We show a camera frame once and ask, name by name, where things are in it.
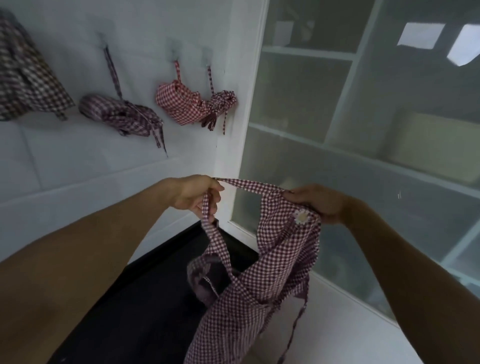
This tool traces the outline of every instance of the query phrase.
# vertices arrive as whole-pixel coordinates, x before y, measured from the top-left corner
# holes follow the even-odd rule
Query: hand
[[[284,192],[284,198],[295,204],[306,204],[317,210],[324,224],[343,223],[343,216],[352,197],[319,184],[309,184]]]
[[[205,192],[210,194],[209,218],[213,222],[217,210],[217,203],[220,202],[220,191],[225,188],[208,176],[195,174],[183,178],[168,178],[165,180],[170,184],[173,191],[170,206],[178,210],[190,210],[198,218],[202,219],[202,202]]]

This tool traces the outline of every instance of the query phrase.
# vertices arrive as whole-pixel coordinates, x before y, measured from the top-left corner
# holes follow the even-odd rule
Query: forearm
[[[46,362],[122,272],[169,194],[161,181],[2,262],[0,362]]]
[[[424,363],[477,363],[480,301],[366,204],[352,199],[343,221]]]

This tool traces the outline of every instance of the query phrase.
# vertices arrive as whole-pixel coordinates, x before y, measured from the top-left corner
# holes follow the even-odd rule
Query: checkered apron
[[[29,111],[53,112],[60,120],[75,106],[27,31],[0,9],[0,121]]]
[[[123,135],[135,134],[149,136],[152,132],[156,146],[167,152],[163,139],[163,121],[157,114],[146,106],[134,105],[124,100],[120,89],[117,71],[113,65],[108,47],[104,48],[108,69],[120,100],[98,94],[90,94],[82,97],[78,110],[89,119],[102,121]]]
[[[190,344],[184,364],[240,363],[263,332],[282,302],[294,295],[304,300],[282,363],[289,349],[298,319],[307,306],[309,271],[319,251],[320,216],[313,210],[293,204],[282,196],[283,189],[259,182],[218,179],[246,191],[262,195],[257,231],[259,259],[247,270],[235,274],[227,246],[208,221],[209,196],[203,200],[202,227],[210,244],[187,268],[189,284],[197,297],[209,306]],[[218,294],[211,269],[225,267],[231,280]]]
[[[180,65],[175,61],[177,79],[160,85],[155,102],[178,124],[186,125],[202,120],[210,111],[199,92],[192,92],[180,79]]]
[[[210,80],[210,90],[212,91],[212,98],[207,102],[210,114],[208,114],[200,122],[202,123],[203,127],[208,127],[209,130],[213,130],[215,128],[217,118],[221,114],[225,113],[223,118],[223,135],[225,135],[227,113],[228,110],[230,110],[237,103],[237,97],[233,91],[220,91],[215,93],[213,89],[212,70],[210,69],[210,66],[208,66],[207,70],[208,79]]]

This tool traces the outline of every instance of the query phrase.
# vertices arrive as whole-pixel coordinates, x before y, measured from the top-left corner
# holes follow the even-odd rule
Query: person's left hand
[[[210,194],[210,222],[213,222],[217,210],[217,203],[220,202],[220,191],[225,188],[212,177],[195,174],[183,178],[169,178],[173,191],[170,205],[179,210],[190,210],[198,218],[202,219],[202,202],[205,192]]]

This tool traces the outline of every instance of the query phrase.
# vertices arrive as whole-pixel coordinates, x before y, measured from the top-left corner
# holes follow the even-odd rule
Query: person's right hand
[[[317,210],[324,224],[343,223],[345,211],[352,197],[341,192],[323,187],[319,184],[309,184],[284,192],[284,198],[295,204],[305,204]]]

